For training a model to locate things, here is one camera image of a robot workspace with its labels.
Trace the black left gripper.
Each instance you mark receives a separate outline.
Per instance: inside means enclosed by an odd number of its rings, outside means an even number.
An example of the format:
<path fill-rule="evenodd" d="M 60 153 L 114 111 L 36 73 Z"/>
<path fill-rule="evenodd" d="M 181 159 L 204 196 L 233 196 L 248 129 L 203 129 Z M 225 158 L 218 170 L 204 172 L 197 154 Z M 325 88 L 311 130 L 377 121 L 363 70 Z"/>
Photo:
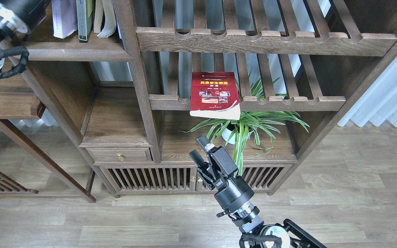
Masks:
<path fill-rule="evenodd" d="M 46 17 L 50 0 L 0 0 L 4 16 L 26 26 L 38 26 Z"/>

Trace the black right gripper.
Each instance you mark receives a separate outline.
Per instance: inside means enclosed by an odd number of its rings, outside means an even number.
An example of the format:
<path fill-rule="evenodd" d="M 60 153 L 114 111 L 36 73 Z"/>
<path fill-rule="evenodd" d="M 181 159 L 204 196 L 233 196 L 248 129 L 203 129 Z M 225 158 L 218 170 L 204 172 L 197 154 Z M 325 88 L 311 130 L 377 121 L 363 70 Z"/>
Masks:
<path fill-rule="evenodd" d="M 253 190 L 241 176 L 235 176 L 238 167 L 222 147 L 216 147 L 205 135 L 196 139 L 206 152 L 208 162 L 194 149 L 189 153 L 197 166 L 203 182 L 210 190 L 216 189 L 214 197 L 223 209 L 223 214 L 251 214 L 255 207 L 250 200 Z"/>

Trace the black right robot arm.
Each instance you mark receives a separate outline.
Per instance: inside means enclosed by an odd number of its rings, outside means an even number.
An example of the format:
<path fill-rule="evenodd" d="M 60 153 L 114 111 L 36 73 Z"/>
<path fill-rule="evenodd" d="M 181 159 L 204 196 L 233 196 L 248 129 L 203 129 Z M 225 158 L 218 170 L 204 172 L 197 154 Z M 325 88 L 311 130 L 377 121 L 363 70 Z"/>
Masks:
<path fill-rule="evenodd" d="M 209 189 L 216 189 L 214 197 L 223 211 L 217 217 L 228 215 L 241 232 L 238 242 L 241 248 L 245 243 L 251 248 L 323 248 L 324 245 L 304 229 L 285 219 L 283 224 L 266 225 L 259 216 L 258 207 L 251 203 L 252 188 L 237 176 L 238 167 L 222 147 L 216 147 L 205 135 L 197 138 L 197 143 L 206 152 L 206 162 L 197 150 L 190 157 L 197 166 L 203 182 Z"/>

